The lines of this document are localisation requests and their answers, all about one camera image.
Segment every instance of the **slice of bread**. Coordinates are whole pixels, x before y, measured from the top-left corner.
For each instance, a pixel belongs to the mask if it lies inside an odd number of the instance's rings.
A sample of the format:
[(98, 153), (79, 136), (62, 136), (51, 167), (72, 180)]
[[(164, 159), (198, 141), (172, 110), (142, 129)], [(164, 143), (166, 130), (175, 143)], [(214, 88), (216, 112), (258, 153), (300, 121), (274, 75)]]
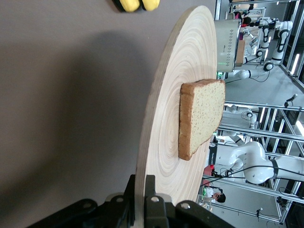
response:
[(180, 98), (179, 157), (188, 161), (219, 126), (225, 103), (225, 82), (204, 79), (184, 83)]

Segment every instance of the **man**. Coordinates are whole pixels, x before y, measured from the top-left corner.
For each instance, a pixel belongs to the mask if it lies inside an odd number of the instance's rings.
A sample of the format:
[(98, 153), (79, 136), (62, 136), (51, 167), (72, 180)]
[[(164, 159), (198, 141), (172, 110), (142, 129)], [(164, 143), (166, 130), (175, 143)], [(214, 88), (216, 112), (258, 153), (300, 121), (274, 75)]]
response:
[(251, 23), (251, 18), (250, 17), (246, 17), (246, 13), (244, 12), (239, 12), (239, 11), (235, 11), (234, 13), (234, 19), (241, 19), (242, 24), (241, 27), (246, 27)]
[(212, 188), (205, 187), (203, 191), (203, 195), (212, 199), (212, 203), (215, 203), (215, 201), (219, 203), (224, 203), (226, 201), (225, 194), (222, 194), (220, 192), (214, 192)]

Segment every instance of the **wood grain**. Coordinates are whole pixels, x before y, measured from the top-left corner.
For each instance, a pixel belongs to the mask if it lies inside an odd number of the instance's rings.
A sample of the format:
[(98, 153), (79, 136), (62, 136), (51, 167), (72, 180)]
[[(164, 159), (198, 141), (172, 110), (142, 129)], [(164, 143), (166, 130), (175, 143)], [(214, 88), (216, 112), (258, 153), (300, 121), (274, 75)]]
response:
[(156, 192), (172, 202), (195, 200), (208, 143), (190, 161), (178, 158), (181, 85), (216, 78), (217, 44), (213, 17), (204, 6), (178, 20), (161, 56), (142, 126), (135, 178), (135, 226), (143, 227), (145, 177), (156, 176)]

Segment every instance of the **cable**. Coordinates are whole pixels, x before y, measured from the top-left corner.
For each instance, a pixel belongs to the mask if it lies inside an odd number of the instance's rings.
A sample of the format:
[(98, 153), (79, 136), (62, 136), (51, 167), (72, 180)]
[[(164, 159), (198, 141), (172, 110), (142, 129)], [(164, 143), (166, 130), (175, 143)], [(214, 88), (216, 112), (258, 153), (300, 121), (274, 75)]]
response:
[(219, 170), (220, 175), (223, 173), (223, 172), (222, 172), (222, 169), (225, 169), (226, 171), (228, 171), (228, 169), (226, 169), (226, 168), (220, 168), (220, 170)]
[[(254, 166), (247, 167), (247, 168), (245, 168), (245, 169), (239, 170), (239, 171), (237, 171), (237, 172), (234, 172), (234, 173), (232, 173), (232, 175), (233, 175), (233, 174), (237, 174), (237, 173), (242, 172), (242, 171), (245, 171), (245, 170), (248, 170), (248, 169), (255, 168), (255, 167), (273, 168), (273, 166), (269, 166), (269, 165), (254, 165)], [(279, 170), (286, 171), (286, 172), (290, 172), (290, 173), (293, 173), (293, 174), (297, 174), (297, 175), (300, 175), (300, 176), (304, 176), (304, 174), (297, 173), (297, 172), (294, 172), (294, 171), (290, 171), (290, 170), (287, 170), (287, 169), (283, 169), (283, 168), (278, 168), (278, 169), (279, 169)], [(206, 183), (206, 184), (209, 184), (209, 183), (218, 181), (218, 180), (220, 180), (220, 179), (222, 179), (222, 178), (226, 178), (226, 177), (228, 177), (228, 176), (218, 177), (218, 178), (216, 178), (215, 180), (211, 180), (211, 181), (209, 181), (209, 182)]]
[(242, 165), (241, 168), (235, 169), (235, 170), (233, 170), (233, 171), (239, 171), (239, 170), (241, 170), (241, 169), (243, 168), (243, 166), (244, 166), (244, 165)]
[(288, 190), (291, 194), (295, 195), (295, 196), (289, 196), (289, 197), (293, 197), (293, 198), (296, 198), (296, 199), (303, 199), (303, 197), (298, 197), (296, 194), (294, 194), (293, 192), (291, 192), (289, 189), (285, 188), (285, 187), (280, 187), (279, 188), (279, 192), (283, 195), (283, 196), (288, 196), (286, 195), (284, 192), (281, 192), (281, 189), (286, 189)]
[(241, 118), (243, 119), (243, 120), (247, 120), (245, 117), (244, 117), (244, 113), (246, 113), (246, 112), (242, 112), (241, 113)]
[(267, 76), (267, 78), (264, 81), (258, 81), (258, 80), (254, 79), (254, 78), (250, 78), (250, 79), (255, 80), (257, 82), (265, 82), (269, 78), (269, 75), (270, 75), (270, 71), (268, 72), (268, 76)]
[[(267, 221), (267, 223), (266, 223), (266, 227), (268, 228), (268, 222), (270, 222), (270, 221)], [(274, 224), (276, 224), (275, 222), (274, 222)], [(279, 225), (279, 227), (280, 227), (280, 225)]]
[[(234, 80), (234, 81), (231, 81), (231, 82), (236, 82), (238, 80), (241, 80), (241, 79), (237, 79), (237, 80)], [(225, 84), (228, 84), (228, 83), (230, 83), (230, 82), (226, 82)]]
[(298, 206), (298, 207), (301, 207), (301, 208), (304, 208), (303, 205), (295, 204), (294, 202), (287, 202), (286, 204), (288, 204), (288, 203), (293, 204), (293, 205)]
[(257, 58), (260, 58), (260, 57), (253, 58), (253, 59), (249, 60), (248, 62), (244, 63), (243, 65), (245, 65), (245, 64), (247, 64), (247, 63), (250, 63), (252, 60), (255, 60), (255, 59), (257, 59)]
[(261, 215), (264, 215), (264, 216), (272, 216), (272, 217), (280, 218), (280, 217), (278, 217), (278, 216), (276, 216), (276, 215), (265, 215), (265, 214), (263, 214), (263, 213), (261, 213), (261, 212), (260, 212), (260, 214), (261, 214)]
[(246, 179), (246, 177), (230, 177), (230, 176), (222, 176), (222, 177), (218, 177), (218, 180), (219, 179), (222, 179), (222, 178), (235, 178), (235, 179)]

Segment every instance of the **ceiling light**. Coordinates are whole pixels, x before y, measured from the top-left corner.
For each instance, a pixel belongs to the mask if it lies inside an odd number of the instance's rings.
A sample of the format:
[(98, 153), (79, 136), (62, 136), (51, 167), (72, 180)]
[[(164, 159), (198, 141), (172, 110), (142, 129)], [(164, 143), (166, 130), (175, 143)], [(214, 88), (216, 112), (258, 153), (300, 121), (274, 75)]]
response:
[(265, 57), (264, 57), (264, 61), (266, 60), (267, 55), (268, 55), (268, 49), (266, 50)]
[(263, 110), (262, 110), (262, 114), (261, 114), (261, 118), (260, 118), (260, 123), (261, 123), (262, 120), (263, 120), (264, 113), (265, 113), (265, 107), (264, 107)]
[(295, 56), (294, 65), (293, 65), (293, 68), (292, 68), (292, 70), (290, 72), (292, 75), (295, 73), (295, 67), (298, 64), (299, 56), (300, 56), (300, 54), (296, 54), (296, 56)]
[(295, 125), (297, 126), (297, 128), (298, 128), (299, 131), (301, 132), (302, 136), (304, 136), (304, 127), (303, 127), (303, 125), (301, 124), (301, 122), (300, 122), (300, 121), (297, 121), (297, 122), (295, 123)]

